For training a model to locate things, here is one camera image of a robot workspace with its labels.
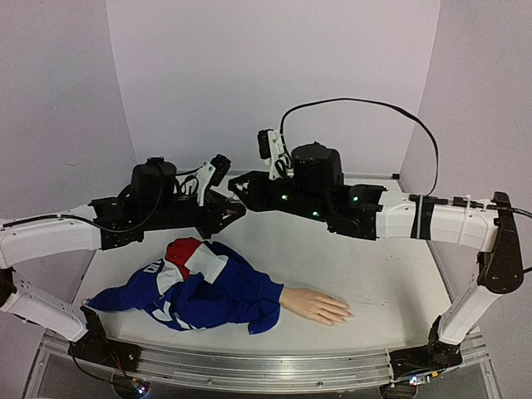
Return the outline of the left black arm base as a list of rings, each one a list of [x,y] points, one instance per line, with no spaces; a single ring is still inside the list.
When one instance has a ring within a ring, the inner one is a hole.
[[[107,337],[98,314],[86,306],[81,306],[81,311],[86,318],[87,332],[78,341],[70,342],[68,354],[76,360],[135,372],[140,361],[140,346]]]

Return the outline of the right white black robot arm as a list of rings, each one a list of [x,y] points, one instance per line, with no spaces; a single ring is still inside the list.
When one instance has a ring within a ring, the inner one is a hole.
[[[251,171],[228,183],[247,209],[280,211],[324,222],[354,239],[418,239],[477,250],[478,269],[468,289],[436,323],[435,339],[457,346],[499,297],[524,280],[520,239],[507,194],[492,199],[438,198],[380,185],[345,185],[337,150],[318,143],[292,153],[293,173]]]

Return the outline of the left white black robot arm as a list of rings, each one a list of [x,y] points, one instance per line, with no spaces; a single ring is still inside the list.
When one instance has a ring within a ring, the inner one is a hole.
[[[230,161],[216,155],[189,175],[197,184],[186,194],[175,166],[162,158],[137,165],[131,184],[117,197],[55,214],[1,223],[1,310],[60,334],[93,362],[112,354],[111,342],[89,330],[87,311],[37,288],[15,264],[71,251],[105,251],[140,242],[145,233],[169,229],[197,230],[204,239],[245,214],[240,202],[214,191]]]

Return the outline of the clear nail polish bottle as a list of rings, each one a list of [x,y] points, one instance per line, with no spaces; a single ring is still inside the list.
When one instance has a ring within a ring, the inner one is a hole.
[[[244,207],[244,204],[239,199],[227,199],[227,202],[234,206]]]

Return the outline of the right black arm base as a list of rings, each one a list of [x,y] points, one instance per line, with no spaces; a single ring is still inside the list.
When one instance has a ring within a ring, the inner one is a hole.
[[[441,316],[432,324],[426,345],[390,352],[390,364],[395,382],[422,374],[443,372],[449,367],[462,364],[460,345],[450,345],[440,341],[438,334],[440,321]]]

